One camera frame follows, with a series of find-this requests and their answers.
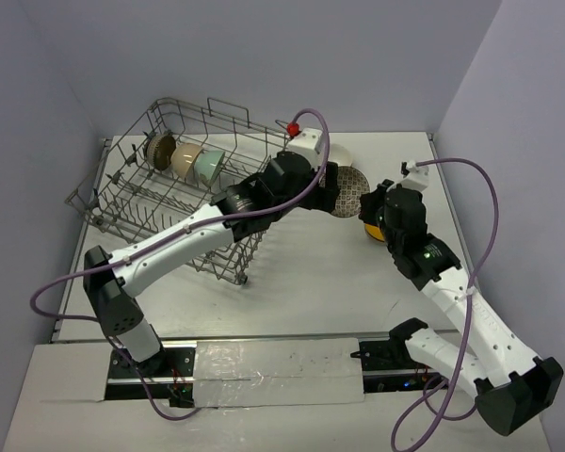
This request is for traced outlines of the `patterned mosaic bowl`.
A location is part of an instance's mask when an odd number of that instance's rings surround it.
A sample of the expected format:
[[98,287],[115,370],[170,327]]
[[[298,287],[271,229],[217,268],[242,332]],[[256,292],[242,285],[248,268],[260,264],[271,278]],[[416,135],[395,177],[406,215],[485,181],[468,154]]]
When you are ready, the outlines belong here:
[[361,212],[361,196],[371,191],[366,176],[353,167],[339,167],[337,185],[339,195],[331,214],[336,218],[358,216]]

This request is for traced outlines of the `yellow bowl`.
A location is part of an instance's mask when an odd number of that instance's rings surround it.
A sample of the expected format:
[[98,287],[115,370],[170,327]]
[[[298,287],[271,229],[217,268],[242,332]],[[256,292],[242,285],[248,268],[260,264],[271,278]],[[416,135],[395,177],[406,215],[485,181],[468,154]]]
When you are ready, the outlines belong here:
[[370,225],[370,224],[365,224],[364,225],[364,230],[365,233],[372,239],[380,242],[380,243],[384,243],[385,242],[385,237],[383,232],[374,225]]

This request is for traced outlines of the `white bowl top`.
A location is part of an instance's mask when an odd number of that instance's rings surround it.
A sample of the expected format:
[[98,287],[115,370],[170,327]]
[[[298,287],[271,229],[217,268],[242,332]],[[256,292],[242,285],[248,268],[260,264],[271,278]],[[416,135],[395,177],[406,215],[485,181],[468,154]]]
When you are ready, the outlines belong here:
[[346,147],[333,143],[330,145],[328,161],[335,163],[339,167],[351,167],[353,156]]

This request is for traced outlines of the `teal glazed bowl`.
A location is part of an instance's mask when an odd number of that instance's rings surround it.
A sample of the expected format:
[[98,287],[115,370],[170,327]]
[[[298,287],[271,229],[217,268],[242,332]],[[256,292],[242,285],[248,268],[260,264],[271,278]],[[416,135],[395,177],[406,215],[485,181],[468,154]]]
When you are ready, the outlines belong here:
[[194,162],[194,175],[197,181],[207,187],[218,178],[223,165],[225,152],[202,150]]

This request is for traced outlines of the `plain white bowl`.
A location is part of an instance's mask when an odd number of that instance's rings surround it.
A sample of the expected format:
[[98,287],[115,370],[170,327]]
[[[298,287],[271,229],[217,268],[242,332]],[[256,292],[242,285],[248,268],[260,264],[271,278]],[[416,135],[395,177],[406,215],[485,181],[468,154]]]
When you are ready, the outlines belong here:
[[179,144],[170,158],[172,171],[181,179],[185,179],[193,170],[197,158],[202,152],[202,147],[193,143]]

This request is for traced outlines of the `brown ribbed bowl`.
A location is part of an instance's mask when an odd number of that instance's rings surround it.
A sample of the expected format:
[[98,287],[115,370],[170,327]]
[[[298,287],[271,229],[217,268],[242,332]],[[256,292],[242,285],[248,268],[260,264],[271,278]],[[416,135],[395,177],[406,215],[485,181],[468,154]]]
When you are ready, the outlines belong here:
[[145,160],[155,170],[164,171],[170,166],[171,156],[176,149],[176,140],[170,134],[152,137],[145,151]]

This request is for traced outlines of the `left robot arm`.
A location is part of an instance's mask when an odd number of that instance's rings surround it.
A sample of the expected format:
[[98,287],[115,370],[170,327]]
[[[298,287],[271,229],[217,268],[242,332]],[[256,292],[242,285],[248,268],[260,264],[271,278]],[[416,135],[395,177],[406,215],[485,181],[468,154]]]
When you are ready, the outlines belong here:
[[280,152],[168,229],[126,249],[87,251],[83,287],[103,335],[123,345],[140,373],[158,373],[166,354],[136,297],[179,266],[264,232],[297,207],[332,212],[337,175],[334,163],[314,169],[303,156]]

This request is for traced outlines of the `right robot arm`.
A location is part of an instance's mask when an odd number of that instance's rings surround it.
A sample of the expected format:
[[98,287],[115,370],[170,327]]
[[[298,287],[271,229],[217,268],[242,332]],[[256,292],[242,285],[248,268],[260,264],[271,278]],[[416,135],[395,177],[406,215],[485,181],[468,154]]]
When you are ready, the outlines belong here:
[[360,220],[377,227],[399,272],[466,339],[458,386],[496,433],[509,436],[550,407],[564,370],[514,334],[469,284],[459,257],[428,232],[421,192],[385,181],[360,197]]

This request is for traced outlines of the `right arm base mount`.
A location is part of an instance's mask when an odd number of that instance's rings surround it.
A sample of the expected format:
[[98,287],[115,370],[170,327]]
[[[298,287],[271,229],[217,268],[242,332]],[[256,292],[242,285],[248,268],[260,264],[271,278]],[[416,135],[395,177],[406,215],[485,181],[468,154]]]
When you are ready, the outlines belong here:
[[414,334],[427,328],[422,320],[412,318],[394,327],[383,340],[359,342],[352,359],[361,363],[363,391],[366,394],[423,390],[427,383],[441,381],[441,375],[424,363],[414,361],[405,345]]

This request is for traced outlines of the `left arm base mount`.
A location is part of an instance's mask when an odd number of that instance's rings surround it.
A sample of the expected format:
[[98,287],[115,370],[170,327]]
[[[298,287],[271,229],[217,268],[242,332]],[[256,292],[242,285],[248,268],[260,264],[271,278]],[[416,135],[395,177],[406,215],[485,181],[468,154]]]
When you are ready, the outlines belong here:
[[193,376],[196,345],[166,343],[151,358],[136,362],[129,351],[115,346],[109,358],[108,380],[145,379],[180,380]]

